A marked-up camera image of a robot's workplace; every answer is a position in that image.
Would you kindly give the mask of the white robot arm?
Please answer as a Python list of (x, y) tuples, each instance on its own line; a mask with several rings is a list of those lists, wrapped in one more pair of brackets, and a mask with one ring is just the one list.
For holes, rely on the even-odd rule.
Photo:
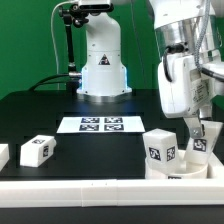
[[(146, 0), (154, 19), (161, 62), (158, 84), (166, 117), (182, 117), (190, 136), (201, 138), (201, 119), (210, 115), (210, 100), (224, 82), (214, 0)], [(120, 27), (107, 14), (117, 0), (81, 0), (87, 13), (87, 64), (81, 90), (91, 97), (127, 92), (120, 56)]]

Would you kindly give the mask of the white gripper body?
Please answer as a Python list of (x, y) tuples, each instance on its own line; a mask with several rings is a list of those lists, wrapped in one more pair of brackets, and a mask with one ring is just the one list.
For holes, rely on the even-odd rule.
[(163, 63), (158, 66), (158, 85), (162, 111), (167, 118), (192, 117), (215, 96), (224, 96), (224, 81), (200, 73), (194, 56), (167, 56), (171, 80), (164, 74)]

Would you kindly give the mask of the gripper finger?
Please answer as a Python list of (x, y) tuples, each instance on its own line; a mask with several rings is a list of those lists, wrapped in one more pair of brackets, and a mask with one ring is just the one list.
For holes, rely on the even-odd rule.
[(198, 116), (187, 117), (184, 121), (192, 139), (202, 138), (204, 136), (204, 127)]

